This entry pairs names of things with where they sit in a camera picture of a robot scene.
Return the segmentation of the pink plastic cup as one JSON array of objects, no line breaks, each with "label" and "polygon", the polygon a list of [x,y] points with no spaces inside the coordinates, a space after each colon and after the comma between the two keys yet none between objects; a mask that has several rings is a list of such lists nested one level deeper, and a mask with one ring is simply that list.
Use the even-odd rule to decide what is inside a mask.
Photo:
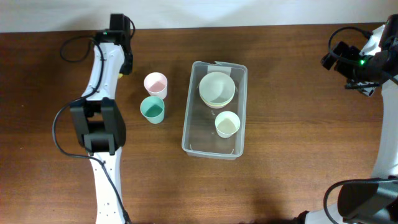
[{"label": "pink plastic cup", "polygon": [[144,87],[150,96],[164,100],[167,97],[168,81],[163,73],[152,72],[144,79]]}]

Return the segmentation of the white plastic bowl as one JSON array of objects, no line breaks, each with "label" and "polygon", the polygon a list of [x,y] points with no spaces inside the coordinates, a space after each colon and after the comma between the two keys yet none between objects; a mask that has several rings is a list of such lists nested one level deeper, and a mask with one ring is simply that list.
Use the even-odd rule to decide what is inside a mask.
[{"label": "white plastic bowl", "polygon": [[235,93],[235,84],[230,76],[221,72],[213,72],[205,75],[200,81],[199,92],[203,93],[206,91],[229,91]]}]

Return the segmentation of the white plastic cup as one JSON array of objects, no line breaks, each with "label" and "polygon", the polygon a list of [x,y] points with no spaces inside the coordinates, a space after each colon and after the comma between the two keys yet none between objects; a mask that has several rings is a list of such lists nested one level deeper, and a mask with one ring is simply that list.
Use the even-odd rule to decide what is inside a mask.
[{"label": "white plastic cup", "polygon": [[239,116],[232,111],[221,112],[215,119],[215,127],[218,136],[230,138],[240,129]]}]

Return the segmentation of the teal plastic bowl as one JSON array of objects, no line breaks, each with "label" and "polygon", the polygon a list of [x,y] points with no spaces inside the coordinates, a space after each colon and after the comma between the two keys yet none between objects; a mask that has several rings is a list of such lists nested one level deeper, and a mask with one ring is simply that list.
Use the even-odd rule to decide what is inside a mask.
[{"label": "teal plastic bowl", "polygon": [[229,103],[233,97],[234,97],[234,92],[229,92],[229,91],[219,91],[219,92],[210,92],[206,91],[203,93],[200,93],[200,96],[202,97],[203,101],[213,104],[213,105],[223,105],[226,103]]}]

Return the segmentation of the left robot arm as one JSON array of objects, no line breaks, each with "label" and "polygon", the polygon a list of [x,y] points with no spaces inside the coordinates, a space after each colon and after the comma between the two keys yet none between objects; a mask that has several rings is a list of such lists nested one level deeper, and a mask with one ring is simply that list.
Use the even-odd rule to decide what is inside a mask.
[{"label": "left robot arm", "polygon": [[95,59],[87,88],[70,105],[78,142],[93,169],[97,223],[130,222],[121,196],[120,172],[126,125],[115,95],[119,77],[132,71],[131,26],[124,14],[112,14],[109,29],[95,34]]}]

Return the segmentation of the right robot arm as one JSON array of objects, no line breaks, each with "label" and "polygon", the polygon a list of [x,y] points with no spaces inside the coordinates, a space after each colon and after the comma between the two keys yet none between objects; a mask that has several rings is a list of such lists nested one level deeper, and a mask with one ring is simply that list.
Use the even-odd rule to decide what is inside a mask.
[{"label": "right robot arm", "polygon": [[372,96],[381,89],[383,121],[377,159],[370,178],[330,186],[323,208],[304,211],[293,223],[397,224],[397,15],[373,31],[357,28],[367,42],[362,49],[345,42],[328,44],[321,64],[346,78],[345,88]]}]

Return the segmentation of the white label on container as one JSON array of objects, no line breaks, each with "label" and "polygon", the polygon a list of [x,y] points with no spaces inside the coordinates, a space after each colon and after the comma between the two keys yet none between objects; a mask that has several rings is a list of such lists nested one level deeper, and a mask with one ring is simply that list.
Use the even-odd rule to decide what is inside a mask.
[{"label": "white label on container", "polygon": [[209,65],[207,68],[207,74],[213,73],[213,72],[221,72],[224,73],[228,76],[231,75],[231,67],[222,67],[222,66],[215,66],[215,65]]}]

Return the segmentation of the clear plastic storage container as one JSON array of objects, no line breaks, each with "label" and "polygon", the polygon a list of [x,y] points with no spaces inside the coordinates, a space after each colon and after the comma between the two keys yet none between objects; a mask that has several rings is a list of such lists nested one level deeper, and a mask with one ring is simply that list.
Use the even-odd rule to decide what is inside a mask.
[{"label": "clear plastic storage container", "polygon": [[[200,98],[199,84],[207,75],[209,65],[231,67],[230,77],[235,84],[232,101],[223,108],[213,109]],[[206,63],[196,61],[192,65],[187,106],[182,136],[182,149],[189,156],[234,160],[244,151],[248,70],[244,65],[228,62]],[[241,121],[240,129],[230,138],[218,136],[216,117],[224,111],[236,113]]]}]

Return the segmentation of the teal plastic cup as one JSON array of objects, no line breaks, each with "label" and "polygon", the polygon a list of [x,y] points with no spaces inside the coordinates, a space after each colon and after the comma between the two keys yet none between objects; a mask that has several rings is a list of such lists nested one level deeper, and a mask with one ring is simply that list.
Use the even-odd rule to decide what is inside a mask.
[{"label": "teal plastic cup", "polygon": [[140,105],[141,114],[152,124],[159,124],[164,120],[165,103],[158,96],[148,96]]}]

